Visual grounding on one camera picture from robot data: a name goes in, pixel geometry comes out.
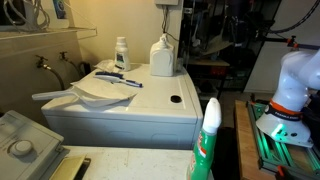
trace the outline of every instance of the round hole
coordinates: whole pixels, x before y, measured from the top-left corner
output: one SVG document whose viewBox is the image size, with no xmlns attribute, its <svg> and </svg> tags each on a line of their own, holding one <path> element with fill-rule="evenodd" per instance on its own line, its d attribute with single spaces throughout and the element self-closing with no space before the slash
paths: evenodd
<svg viewBox="0 0 320 180">
<path fill-rule="evenodd" d="M 173 103 L 179 103 L 179 102 L 181 102 L 181 101 L 182 101 L 182 99 L 181 99 L 180 96 L 177 96 L 177 95 L 171 96 L 171 102 L 173 102 Z"/>
</svg>

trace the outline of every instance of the green light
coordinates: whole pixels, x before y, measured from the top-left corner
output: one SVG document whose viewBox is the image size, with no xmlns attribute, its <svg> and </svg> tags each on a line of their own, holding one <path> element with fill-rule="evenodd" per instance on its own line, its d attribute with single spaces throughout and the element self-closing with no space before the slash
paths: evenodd
<svg viewBox="0 0 320 180">
<path fill-rule="evenodd" d="M 278 126 L 276 127 L 276 129 L 274 129 L 274 130 L 272 131 L 271 136 L 272 136 L 272 137 L 275 137 L 282 127 L 283 127 L 283 124 L 278 124 Z"/>
</svg>

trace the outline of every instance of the green spray bottle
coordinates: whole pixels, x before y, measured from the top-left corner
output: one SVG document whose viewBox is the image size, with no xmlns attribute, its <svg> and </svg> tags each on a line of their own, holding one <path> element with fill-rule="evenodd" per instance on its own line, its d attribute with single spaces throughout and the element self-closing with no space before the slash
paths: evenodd
<svg viewBox="0 0 320 180">
<path fill-rule="evenodd" d="M 221 124 L 221 107 L 216 98 L 207 104 L 202 129 L 194 145 L 187 180 L 207 180 L 214 157 L 217 131 Z"/>
</svg>

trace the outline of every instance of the power outlet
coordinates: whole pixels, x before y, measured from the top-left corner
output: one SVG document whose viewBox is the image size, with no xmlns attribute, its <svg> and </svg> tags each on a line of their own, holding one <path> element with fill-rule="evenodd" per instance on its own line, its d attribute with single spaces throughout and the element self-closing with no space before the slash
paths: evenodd
<svg viewBox="0 0 320 180">
<path fill-rule="evenodd" d="M 154 3 L 159 5 L 178 5 L 179 0 L 154 0 Z"/>
</svg>

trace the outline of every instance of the detergent bottle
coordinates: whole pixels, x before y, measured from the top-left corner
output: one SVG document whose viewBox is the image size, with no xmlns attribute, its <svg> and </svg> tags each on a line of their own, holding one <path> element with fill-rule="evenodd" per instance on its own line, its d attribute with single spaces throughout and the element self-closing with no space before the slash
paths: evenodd
<svg viewBox="0 0 320 180">
<path fill-rule="evenodd" d="M 163 34 L 159 42 L 152 45 L 150 50 L 150 74 L 153 76 L 173 76 L 174 46 L 167 42 Z"/>
<path fill-rule="evenodd" d="M 187 169 L 187 180 L 208 179 L 220 124 L 220 103 L 216 98 L 211 98 L 206 107 L 202 129 L 194 145 L 191 162 Z"/>
</svg>

